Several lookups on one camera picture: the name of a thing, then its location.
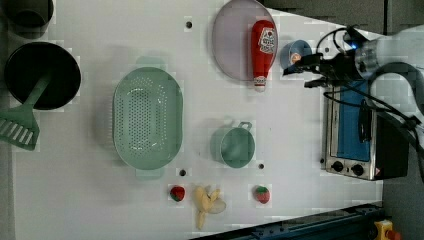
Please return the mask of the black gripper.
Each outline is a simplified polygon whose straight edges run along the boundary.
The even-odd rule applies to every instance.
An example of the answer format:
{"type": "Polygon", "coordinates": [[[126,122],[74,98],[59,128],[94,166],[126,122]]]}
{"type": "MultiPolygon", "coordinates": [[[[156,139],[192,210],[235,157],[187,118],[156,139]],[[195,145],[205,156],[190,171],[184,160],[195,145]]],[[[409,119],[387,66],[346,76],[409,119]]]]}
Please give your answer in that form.
{"type": "Polygon", "coordinates": [[[327,88],[332,87],[333,84],[363,80],[355,65],[354,51],[338,53],[332,59],[325,59],[322,53],[306,55],[286,68],[283,74],[290,75],[305,71],[321,75],[319,79],[305,82],[305,88],[327,88]]]}

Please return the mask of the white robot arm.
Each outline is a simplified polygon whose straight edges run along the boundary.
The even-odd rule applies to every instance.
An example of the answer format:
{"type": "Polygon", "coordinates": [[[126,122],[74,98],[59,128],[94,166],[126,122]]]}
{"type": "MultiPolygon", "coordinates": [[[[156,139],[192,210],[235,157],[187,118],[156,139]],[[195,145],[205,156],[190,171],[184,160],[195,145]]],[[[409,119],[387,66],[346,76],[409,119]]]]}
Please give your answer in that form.
{"type": "Polygon", "coordinates": [[[306,88],[342,86],[352,81],[368,80],[385,73],[405,73],[404,78],[412,89],[423,90],[423,26],[412,27],[391,36],[368,40],[354,26],[336,29],[330,34],[345,31],[343,41],[349,50],[332,59],[323,54],[304,55],[284,75],[304,71],[321,75],[318,80],[305,84],[306,88]]]}

